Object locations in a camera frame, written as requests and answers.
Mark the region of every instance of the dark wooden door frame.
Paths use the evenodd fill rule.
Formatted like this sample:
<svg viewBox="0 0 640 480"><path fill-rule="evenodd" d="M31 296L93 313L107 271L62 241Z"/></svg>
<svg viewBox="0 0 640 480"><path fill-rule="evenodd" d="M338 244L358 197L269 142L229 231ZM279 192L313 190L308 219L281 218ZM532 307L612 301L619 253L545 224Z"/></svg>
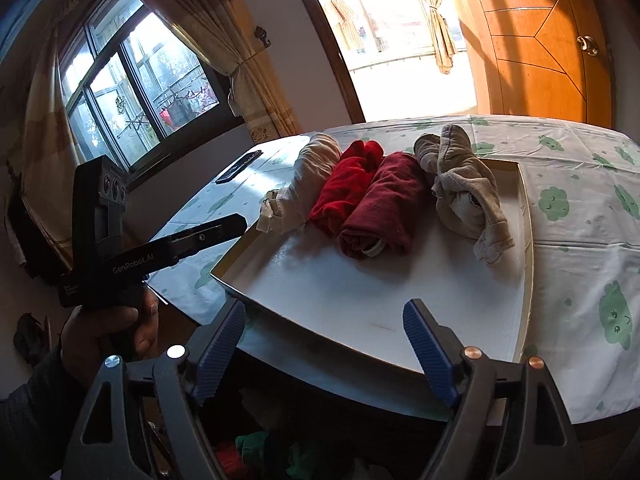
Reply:
<svg viewBox="0 0 640 480"><path fill-rule="evenodd" d="M324 10L322 10L320 1L302 0L302 3L305 6L309 18L311 19L311 23L313 23L314 28L316 29L318 38L320 38L320 43L322 43L324 52L329 60L329 65L331 65L331 69L334 72L335 80L340 88L340 93L342 94L344 104L347 107L351 123L357 124L366 122L362 107L360 106L360 100L358 99L356 89L353 86L351 75L349 74L349 69L342 58L340 47L335 39L331 25L324 15Z"/></svg>

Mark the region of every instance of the white tray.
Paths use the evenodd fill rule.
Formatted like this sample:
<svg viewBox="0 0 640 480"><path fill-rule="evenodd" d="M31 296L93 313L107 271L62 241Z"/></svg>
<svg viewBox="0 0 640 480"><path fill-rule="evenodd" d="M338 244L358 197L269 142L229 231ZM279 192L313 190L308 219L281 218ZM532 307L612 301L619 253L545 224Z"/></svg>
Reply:
<svg viewBox="0 0 640 480"><path fill-rule="evenodd" d="M422 372L402 329L402 308L421 298L435 319L489 357L519 361L529 323L533 247L529 202L515 162L494 172L515 247L487 267L473 240L445 228L434 203L408 256L356 261L311 225L264 234L253 225L212 269L233 296L388 364Z"/></svg>

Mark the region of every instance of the human hand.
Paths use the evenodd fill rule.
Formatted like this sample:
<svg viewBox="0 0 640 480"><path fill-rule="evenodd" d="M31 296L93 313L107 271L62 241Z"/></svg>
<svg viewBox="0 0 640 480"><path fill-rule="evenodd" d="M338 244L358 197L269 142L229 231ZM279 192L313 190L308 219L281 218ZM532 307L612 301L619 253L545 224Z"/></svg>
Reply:
<svg viewBox="0 0 640 480"><path fill-rule="evenodd" d="M105 357L105 337L124 330L139 320L133 345L139 358L158 352L158 298L148 288L138 309L116 306L85 310L77 306L62 329L62 365L85 388L89 387Z"/></svg>

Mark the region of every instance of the ribbed blue pad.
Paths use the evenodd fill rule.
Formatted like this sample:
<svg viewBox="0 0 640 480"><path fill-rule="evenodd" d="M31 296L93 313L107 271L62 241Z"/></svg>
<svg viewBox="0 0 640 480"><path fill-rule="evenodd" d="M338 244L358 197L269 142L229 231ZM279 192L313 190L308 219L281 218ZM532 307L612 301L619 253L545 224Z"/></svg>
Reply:
<svg viewBox="0 0 640 480"><path fill-rule="evenodd" d="M453 381L453 365L411 301L402 311L402 325L431 390L447 406L453 406L458 401L458 391Z"/></svg>
<svg viewBox="0 0 640 480"><path fill-rule="evenodd" d="M222 375L244 330L244 304L237 301L202 355L196 372L193 398L199 405L216 394Z"/></svg>

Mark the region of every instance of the garment sleeve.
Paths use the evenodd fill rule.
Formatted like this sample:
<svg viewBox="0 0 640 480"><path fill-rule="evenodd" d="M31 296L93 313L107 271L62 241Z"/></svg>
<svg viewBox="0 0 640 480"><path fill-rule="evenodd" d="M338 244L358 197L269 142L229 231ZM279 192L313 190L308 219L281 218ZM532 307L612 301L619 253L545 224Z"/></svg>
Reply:
<svg viewBox="0 0 640 480"><path fill-rule="evenodd" d="M83 400L54 346L29 381L0 402L0 478L47 479L61 469Z"/></svg>

